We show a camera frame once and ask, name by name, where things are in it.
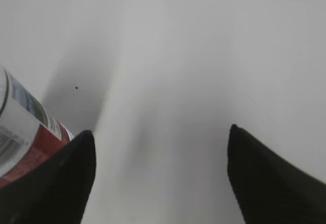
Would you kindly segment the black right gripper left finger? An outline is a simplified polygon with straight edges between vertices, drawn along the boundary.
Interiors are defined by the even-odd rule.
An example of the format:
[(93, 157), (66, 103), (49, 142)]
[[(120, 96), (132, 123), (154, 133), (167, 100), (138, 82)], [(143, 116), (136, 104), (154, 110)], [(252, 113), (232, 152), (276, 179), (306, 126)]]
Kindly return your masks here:
[(36, 169), (1, 188), (1, 223), (80, 224), (95, 175), (94, 137), (85, 130)]

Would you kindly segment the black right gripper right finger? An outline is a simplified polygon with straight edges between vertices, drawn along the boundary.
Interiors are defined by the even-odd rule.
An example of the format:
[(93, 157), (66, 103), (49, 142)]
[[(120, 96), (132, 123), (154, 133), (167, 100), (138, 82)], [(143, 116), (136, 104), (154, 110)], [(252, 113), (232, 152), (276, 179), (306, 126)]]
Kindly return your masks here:
[(325, 223), (325, 183), (233, 124), (227, 174), (245, 223)]

